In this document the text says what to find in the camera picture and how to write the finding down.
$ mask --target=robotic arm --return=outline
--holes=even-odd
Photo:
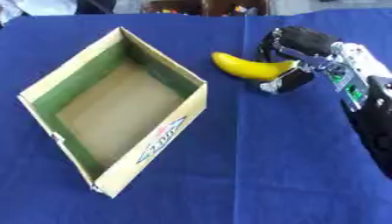
[[[271,94],[299,88],[314,74],[326,75],[344,111],[381,170],[392,178],[392,73],[363,45],[303,27],[276,28],[257,48],[260,61],[276,57],[296,66],[274,80],[256,82]]]

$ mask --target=screw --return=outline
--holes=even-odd
[[[380,108],[382,106],[382,104],[384,104],[384,102],[385,101],[382,98],[377,99],[377,107]]]

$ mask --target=banana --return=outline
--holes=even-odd
[[[228,74],[244,79],[273,81],[280,74],[297,65],[295,60],[278,63],[262,63],[240,59],[224,52],[213,52],[213,62]]]

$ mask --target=blue fabric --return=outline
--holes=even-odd
[[[272,28],[304,25],[366,45],[392,68],[392,10],[295,17],[24,17],[0,31],[0,222],[390,223],[392,180],[377,169],[324,77],[279,96],[210,60],[247,59]],[[16,95],[124,26],[206,79],[208,109],[117,198],[90,192]]]

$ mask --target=cardboard box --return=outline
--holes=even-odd
[[[92,189],[114,198],[207,103],[207,84],[116,28],[18,99]]]

